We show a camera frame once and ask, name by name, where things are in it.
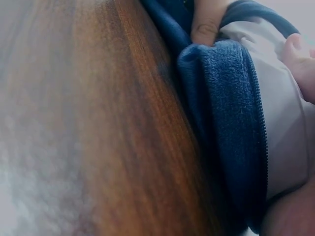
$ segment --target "zipper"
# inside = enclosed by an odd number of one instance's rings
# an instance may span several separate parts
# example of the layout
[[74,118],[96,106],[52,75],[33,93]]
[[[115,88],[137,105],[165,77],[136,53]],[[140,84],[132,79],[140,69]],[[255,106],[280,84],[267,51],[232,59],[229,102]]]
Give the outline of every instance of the zipper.
[[260,89],[259,89],[259,82],[258,82],[258,76],[256,73],[254,62],[249,54],[249,52],[246,50],[246,61],[250,68],[250,78],[252,78],[253,81],[253,92],[254,92],[254,99],[255,103],[257,105],[258,109],[258,123],[260,124],[260,135],[262,138],[262,143],[260,143],[261,151],[262,151],[262,157],[264,157],[264,165],[266,170],[266,191],[268,191],[268,142],[267,142],[267,129],[266,129],[266,122],[262,107],[262,100],[260,95]]

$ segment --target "wooden surface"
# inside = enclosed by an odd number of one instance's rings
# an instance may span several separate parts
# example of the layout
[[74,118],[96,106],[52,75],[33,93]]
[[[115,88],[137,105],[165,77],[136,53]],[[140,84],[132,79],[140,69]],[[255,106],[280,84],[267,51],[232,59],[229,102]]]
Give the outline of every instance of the wooden surface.
[[233,235],[198,155],[137,0],[0,1],[1,236]]

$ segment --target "white lining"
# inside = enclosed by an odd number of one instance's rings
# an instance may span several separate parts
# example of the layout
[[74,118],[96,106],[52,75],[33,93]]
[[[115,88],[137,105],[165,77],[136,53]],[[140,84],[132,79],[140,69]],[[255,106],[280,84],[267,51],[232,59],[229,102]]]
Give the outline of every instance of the white lining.
[[280,61],[285,38],[271,23],[253,18],[220,31],[246,47],[255,65],[268,140],[268,200],[303,184],[314,171],[315,106],[303,100]]

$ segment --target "skin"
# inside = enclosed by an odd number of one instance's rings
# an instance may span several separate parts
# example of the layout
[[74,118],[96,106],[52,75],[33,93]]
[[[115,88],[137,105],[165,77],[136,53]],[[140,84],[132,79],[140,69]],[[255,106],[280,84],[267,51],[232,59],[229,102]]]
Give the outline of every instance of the skin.
[[315,50],[297,33],[288,37],[282,55],[304,99],[315,104]]
[[231,0],[195,0],[191,39],[196,44],[212,46],[219,25]]

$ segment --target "brown wooden panel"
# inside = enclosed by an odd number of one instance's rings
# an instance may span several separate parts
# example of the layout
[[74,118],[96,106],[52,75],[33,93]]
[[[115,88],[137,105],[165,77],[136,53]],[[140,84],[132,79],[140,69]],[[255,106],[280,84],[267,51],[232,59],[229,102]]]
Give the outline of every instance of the brown wooden panel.
[[137,0],[0,1],[0,152],[0,235],[230,230]]

